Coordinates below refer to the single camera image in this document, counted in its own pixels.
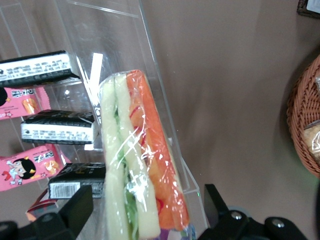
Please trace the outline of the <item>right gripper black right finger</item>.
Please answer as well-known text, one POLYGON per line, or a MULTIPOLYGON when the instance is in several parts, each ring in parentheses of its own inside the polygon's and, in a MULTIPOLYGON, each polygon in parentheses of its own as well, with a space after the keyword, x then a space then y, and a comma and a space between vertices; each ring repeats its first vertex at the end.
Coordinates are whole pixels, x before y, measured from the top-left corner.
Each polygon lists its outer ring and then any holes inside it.
POLYGON ((287 218, 271 216, 259 223, 244 212, 229 209, 214 184, 204 185, 204 212, 209 227, 199 240, 305 240, 287 218))

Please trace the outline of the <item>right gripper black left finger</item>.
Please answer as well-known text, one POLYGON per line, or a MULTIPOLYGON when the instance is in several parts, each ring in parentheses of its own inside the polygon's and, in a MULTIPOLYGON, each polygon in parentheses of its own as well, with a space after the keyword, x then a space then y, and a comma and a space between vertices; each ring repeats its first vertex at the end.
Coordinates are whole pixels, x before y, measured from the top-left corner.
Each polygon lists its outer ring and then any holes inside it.
POLYGON ((19 228, 14 221, 0 223, 2 240, 75 240, 94 209, 92 187, 84 185, 59 212, 49 212, 19 228))

